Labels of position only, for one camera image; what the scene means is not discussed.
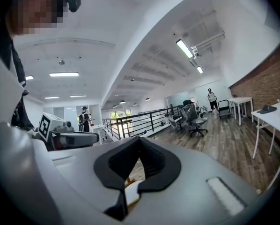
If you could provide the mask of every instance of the white slot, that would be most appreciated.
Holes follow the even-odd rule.
[[[231,191],[218,178],[207,181],[222,205],[231,216],[236,215],[244,209],[244,205],[231,193]]]

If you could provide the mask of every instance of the gray chair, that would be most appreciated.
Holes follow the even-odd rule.
[[[194,133],[200,133],[203,137],[202,131],[205,131],[207,133],[207,129],[200,129],[200,125],[204,124],[207,121],[207,118],[200,118],[197,114],[196,108],[194,104],[189,104],[184,107],[187,114],[187,119],[189,125],[192,127],[189,129],[190,136]]]

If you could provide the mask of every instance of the chair base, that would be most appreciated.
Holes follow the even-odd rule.
[[[190,136],[192,136],[193,133],[200,133],[200,135],[203,137],[204,135],[202,134],[202,131],[205,131],[207,133],[206,129],[200,129],[198,127],[196,127],[195,129],[190,129],[189,133],[190,133]]]

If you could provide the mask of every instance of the white table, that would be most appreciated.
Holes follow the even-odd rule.
[[[92,130],[93,133],[97,133],[99,136],[99,144],[102,145],[102,138],[101,138],[101,131],[103,128],[105,128],[106,126],[104,124],[98,124],[98,125],[94,125],[94,126],[90,126],[90,130]]]
[[[271,154],[272,146],[273,146],[273,143],[274,143],[275,130],[277,129],[277,130],[280,131],[280,115],[279,115],[280,104],[277,103],[277,104],[274,104],[273,106],[277,107],[277,110],[275,110],[274,112],[270,112],[270,113],[266,113],[266,114],[260,114],[260,113],[257,113],[257,111],[255,111],[255,112],[251,113],[258,118],[258,126],[257,126],[258,127],[258,132],[257,132],[256,146],[254,148],[254,152],[253,152],[253,156],[252,156],[253,159],[255,158],[257,148],[258,148],[258,136],[259,136],[260,129],[265,128],[267,126],[272,126],[273,127],[273,136],[272,136],[271,146],[270,146],[270,149],[269,149],[269,154]],[[263,120],[266,124],[260,126],[260,119]],[[267,189],[269,189],[272,186],[272,184],[276,180],[279,173],[280,173],[280,166],[279,166],[273,180],[271,181],[271,183],[269,184]]]
[[[228,101],[232,102],[234,105],[234,113],[235,113],[235,120],[237,119],[236,116],[236,107],[235,105],[238,106],[238,113],[239,113],[239,126],[241,125],[241,114],[240,114],[240,104],[244,104],[244,109],[245,109],[245,116],[247,116],[247,112],[246,112],[246,106],[245,103],[250,102],[251,103],[251,111],[253,111],[253,106],[252,106],[252,97],[231,97],[228,99]]]

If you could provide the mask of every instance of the wooden floor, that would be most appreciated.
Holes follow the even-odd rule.
[[[207,122],[201,128],[208,129],[204,137],[190,137],[185,131],[175,133],[172,127],[169,127],[151,138],[206,153],[256,189],[265,191],[280,165],[280,148],[275,143],[271,155],[268,155],[271,144],[268,134],[260,130],[257,154],[255,159],[252,159],[257,128],[250,119],[244,118],[239,126],[234,117],[220,120],[209,114]],[[140,160],[130,178],[145,179]]]

